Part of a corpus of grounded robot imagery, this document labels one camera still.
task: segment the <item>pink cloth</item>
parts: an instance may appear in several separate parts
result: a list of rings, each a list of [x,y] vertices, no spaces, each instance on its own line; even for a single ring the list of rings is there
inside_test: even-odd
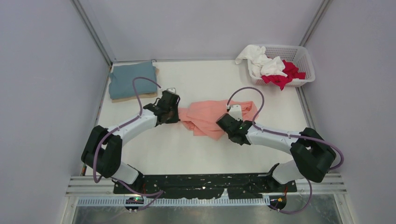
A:
[[[189,108],[179,108],[179,118],[183,125],[194,132],[195,136],[209,136],[218,140],[224,131],[216,124],[216,121],[227,112],[227,100],[195,102]],[[252,101],[234,102],[230,105],[239,104],[242,108],[243,120],[252,120],[257,112],[257,107]]]

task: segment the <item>white laundry basket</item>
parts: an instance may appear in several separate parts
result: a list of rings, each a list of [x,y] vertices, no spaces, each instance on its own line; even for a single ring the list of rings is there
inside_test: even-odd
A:
[[[305,72],[305,79],[294,78],[293,81],[286,84],[286,86],[300,87],[307,82],[315,80],[315,71],[311,57],[305,47],[300,46],[286,46],[286,45],[265,45],[257,44],[258,46],[264,46],[266,48],[265,54],[269,58],[280,56],[282,60],[287,62],[293,62],[293,64],[299,68],[299,72]],[[249,75],[252,83],[255,85],[274,85],[272,82],[266,84],[261,77],[256,77],[252,73],[252,62],[247,60],[247,68],[249,69]]]

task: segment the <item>teal towel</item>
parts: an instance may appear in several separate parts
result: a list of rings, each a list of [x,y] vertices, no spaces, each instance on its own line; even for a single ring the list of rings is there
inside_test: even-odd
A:
[[[113,72],[109,76],[111,79],[109,84],[111,99],[134,97],[135,92],[132,87],[132,80],[136,77],[146,77],[155,82],[157,81],[156,68],[152,62],[114,66]],[[136,80],[135,86],[138,95],[157,92],[157,86],[144,79]]]

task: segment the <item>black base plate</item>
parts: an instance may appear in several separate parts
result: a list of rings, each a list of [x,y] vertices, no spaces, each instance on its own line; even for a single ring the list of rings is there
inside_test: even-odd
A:
[[[297,192],[295,182],[281,185],[267,173],[247,174],[202,174],[202,175],[143,175],[130,187],[141,193],[155,193],[163,190],[160,198],[219,198],[227,189],[229,199],[262,198],[260,193]],[[114,185],[115,194],[131,194],[121,184]]]

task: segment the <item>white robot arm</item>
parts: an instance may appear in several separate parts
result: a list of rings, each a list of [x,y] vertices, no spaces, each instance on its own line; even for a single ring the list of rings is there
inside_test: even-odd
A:
[[[104,141],[106,149],[102,147],[99,149],[99,154],[96,158],[96,170],[105,178],[112,177],[127,184],[132,184],[138,177],[139,171],[121,161],[122,147],[148,129],[161,124],[171,124],[179,121],[177,107],[180,97],[176,93],[169,90],[163,91],[162,97],[157,100],[158,102],[154,104],[144,106],[141,115],[134,115],[125,122],[108,128],[102,126],[94,127],[81,160],[92,168],[99,142],[105,135],[109,134],[109,130],[116,130]]]
[[[235,116],[234,111],[225,113],[216,122],[231,141],[240,145],[267,146],[293,156],[292,161],[274,165],[268,176],[280,184],[304,177],[314,182],[322,182],[336,158],[336,153],[327,145],[297,138],[302,135],[323,140],[314,129],[305,128],[302,132],[277,130],[253,124],[252,121],[242,121],[240,116]]]

